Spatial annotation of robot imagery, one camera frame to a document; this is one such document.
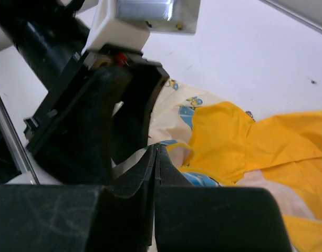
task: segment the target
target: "crumpled cloth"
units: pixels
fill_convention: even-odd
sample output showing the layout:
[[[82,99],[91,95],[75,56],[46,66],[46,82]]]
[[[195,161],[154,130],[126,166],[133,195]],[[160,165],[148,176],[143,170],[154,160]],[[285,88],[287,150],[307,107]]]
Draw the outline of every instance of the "crumpled cloth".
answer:
[[[322,251],[322,111],[255,122],[230,102],[169,80],[152,114],[149,144],[156,142],[195,185],[266,188],[294,248]]]

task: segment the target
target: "patterned fabric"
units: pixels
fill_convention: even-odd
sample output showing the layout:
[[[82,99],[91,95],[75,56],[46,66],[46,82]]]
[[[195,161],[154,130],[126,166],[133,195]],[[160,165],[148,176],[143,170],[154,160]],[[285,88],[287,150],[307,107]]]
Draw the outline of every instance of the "patterned fabric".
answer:
[[[252,112],[250,112],[250,111],[246,111],[245,113],[246,113],[250,118],[252,118],[252,119],[253,119],[253,121],[255,121],[255,120],[254,120],[254,116],[253,116]]]
[[[196,186],[220,186],[220,184],[216,180],[204,174],[195,172],[184,172],[182,174],[187,180],[191,182],[191,184]]]
[[[221,102],[195,110],[188,146],[182,173],[267,189],[293,245],[322,251],[322,111],[255,122],[236,105]]]

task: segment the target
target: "blue cartoon print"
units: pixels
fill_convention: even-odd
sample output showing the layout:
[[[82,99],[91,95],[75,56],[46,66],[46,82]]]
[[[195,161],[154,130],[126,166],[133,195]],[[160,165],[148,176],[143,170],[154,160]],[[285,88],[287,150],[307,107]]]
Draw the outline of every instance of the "blue cartoon print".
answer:
[[[216,180],[200,173],[184,172],[182,174],[191,184],[196,186],[220,186]]]
[[[170,144],[177,143],[177,141],[176,140],[164,140],[164,141],[161,141],[159,143],[162,144],[162,145],[164,145],[164,146],[168,146]]]
[[[187,101],[190,102],[191,107],[180,105],[178,115],[192,130],[192,116],[194,110],[197,108],[197,106],[203,104],[203,101],[199,99],[197,96],[187,98]]]
[[[178,83],[177,83],[177,81],[175,81],[175,80],[172,80],[172,79],[170,79],[169,81],[168,81],[168,83],[167,84],[165,84],[165,86],[166,87],[171,87],[171,88],[173,88],[174,90],[178,90],[178,87],[179,87],[179,85],[178,85]]]

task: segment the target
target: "white tabletop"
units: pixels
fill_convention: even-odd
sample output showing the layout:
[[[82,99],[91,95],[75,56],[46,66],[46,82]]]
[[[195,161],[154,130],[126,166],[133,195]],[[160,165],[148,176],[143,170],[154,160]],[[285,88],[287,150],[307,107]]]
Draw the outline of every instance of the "white tabletop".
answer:
[[[94,11],[79,16],[90,25]],[[322,35],[260,1],[202,0],[195,36],[152,34],[143,51],[256,120],[322,109]],[[0,96],[23,145],[23,118],[46,93],[15,48],[0,52]]]

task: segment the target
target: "yellow cloth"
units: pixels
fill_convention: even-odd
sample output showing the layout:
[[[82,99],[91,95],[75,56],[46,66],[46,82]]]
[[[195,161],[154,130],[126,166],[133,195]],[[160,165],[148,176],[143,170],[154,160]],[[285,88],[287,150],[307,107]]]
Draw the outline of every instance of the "yellow cloth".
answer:
[[[300,251],[322,251],[322,111],[277,115],[254,122],[230,102],[197,108],[193,150],[181,172],[234,185],[244,173],[290,187],[317,219],[284,216]]]

